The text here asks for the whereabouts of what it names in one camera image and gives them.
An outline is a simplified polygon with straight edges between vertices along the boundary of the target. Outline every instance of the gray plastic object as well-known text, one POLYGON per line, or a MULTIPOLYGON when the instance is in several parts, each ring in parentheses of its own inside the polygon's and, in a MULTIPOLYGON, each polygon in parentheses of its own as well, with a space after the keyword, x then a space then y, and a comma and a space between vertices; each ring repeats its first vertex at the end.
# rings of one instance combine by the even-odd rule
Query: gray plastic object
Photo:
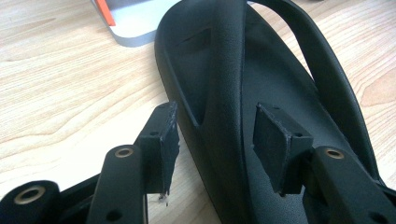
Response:
POLYGON ((95 0, 91 2, 116 42, 135 48, 154 40, 161 18, 179 0, 106 0, 115 26, 108 26, 95 0))

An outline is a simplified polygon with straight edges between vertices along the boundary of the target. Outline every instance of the mounting hole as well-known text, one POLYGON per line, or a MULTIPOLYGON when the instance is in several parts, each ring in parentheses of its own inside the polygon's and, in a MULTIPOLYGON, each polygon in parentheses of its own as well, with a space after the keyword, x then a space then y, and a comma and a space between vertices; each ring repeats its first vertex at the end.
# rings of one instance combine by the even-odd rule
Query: mounting hole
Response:
POLYGON ((134 151, 131 148, 120 148, 119 150, 116 151, 115 155, 118 158, 125 158, 129 157, 134 153, 134 151))
POLYGON ((344 158, 344 154, 335 149, 326 149, 326 154, 333 159, 341 160, 344 158))
POLYGON ((377 212, 369 213, 369 217, 376 223, 388 223, 387 218, 377 212))
POLYGON ((122 213, 119 210, 112 210, 107 213, 106 220, 110 222, 114 222, 119 220, 122 217, 122 213))
POLYGON ((29 189, 26 189, 19 193, 17 197, 14 199, 15 204, 28 204, 32 203, 35 200, 41 198, 44 195, 46 189, 44 187, 34 185, 29 189))

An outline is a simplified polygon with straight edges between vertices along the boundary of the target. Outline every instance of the wood grain surface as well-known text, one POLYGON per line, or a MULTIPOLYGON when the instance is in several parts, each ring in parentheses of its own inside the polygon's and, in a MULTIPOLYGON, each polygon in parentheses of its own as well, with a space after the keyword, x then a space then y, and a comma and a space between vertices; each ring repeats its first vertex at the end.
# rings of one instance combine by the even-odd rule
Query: wood grain surface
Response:
MULTIPOLYGON (((361 104, 382 178, 396 189, 396 1, 296 1, 328 39, 361 104)), ((153 44, 119 46, 89 0, 0 1, 0 197, 32 180, 61 189, 100 172, 167 102, 153 44)), ((304 64, 290 29, 253 5, 304 64)), ((169 206, 150 223, 219 223, 181 136, 169 206)))

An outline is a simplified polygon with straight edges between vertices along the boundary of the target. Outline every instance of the black plastic part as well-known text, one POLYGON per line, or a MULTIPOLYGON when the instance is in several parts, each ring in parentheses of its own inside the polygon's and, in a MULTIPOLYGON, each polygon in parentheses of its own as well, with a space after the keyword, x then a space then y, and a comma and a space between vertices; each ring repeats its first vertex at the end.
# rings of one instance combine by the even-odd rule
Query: black plastic part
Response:
POLYGON ((9 192, 0 202, 0 223, 54 223, 60 212, 58 185, 33 181, 9 192))
POLYGON ((146 193, 167 193, 179 152, 177 104, 157 106, 134 142, 143 150, 146 193))
POLYGON ((163 17, 155 54, 179 125, 224 223, 306 223, 302 195, 274 194, 253 150, 258 102, 314 138, 359 156, 379 181, 359 105, 318 27, 291 1, 260 1, 296 34, 314 80, 246 2, 184 0, 163 17))
POLYGON ((318 147, 311 166, 329 206, 326 223, 396 223, 396 208, 356 156, 318 147))
POLYGON ((268 174, 275 193, 299 194, 303 182, 300 160, 309 154, 313 138, 276 106, 258 104, 254 126, 254 151, 268 174))
POLYGON ((389 189, 383 185, 377 184, 378 187, 385 193, 388 199, 392 202, 393 206, 396 207, 396 190, 389 189))
POLYGON ((85 223, 99 175, 95 175, 61 192, 62 214, 58 223, 85 223))
POLYGON ((106 154, 87 223, 146 223, 142 150, 119 146, 106 154))
POLYGON ((306 190, 303 197, 303 204, 309 224, 329 223, 330 211, 325 200, 313 196, 306 190))

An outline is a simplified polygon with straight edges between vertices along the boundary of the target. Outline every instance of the black plastic bracket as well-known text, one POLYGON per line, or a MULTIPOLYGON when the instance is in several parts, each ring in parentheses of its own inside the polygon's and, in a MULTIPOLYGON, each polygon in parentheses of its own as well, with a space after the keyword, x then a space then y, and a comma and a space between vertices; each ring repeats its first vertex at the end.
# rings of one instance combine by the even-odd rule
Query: black plastic bracket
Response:
POLYGON ((298 194, 300 160, 312 148, 313 138, 300 124, 276 106, 257 104, 254 151, 271 180, 274 192, 298 194))
MULTIPOLYGON (((323 204, 329 208, 326 223, 396 223, 395 206, 355 155, 339 148, 318 147, 310 165, 324 197, 323 204)), ((308 220, 315 216, 312 215, 308 214, 308 220)))
POLYGON ((0 202, 0 223, 148 223, 147 193, 169 194, 179 152, 177 104, 157 106, 133 145, 111 149, 102 172, 59 192, 22 185, 0 202))

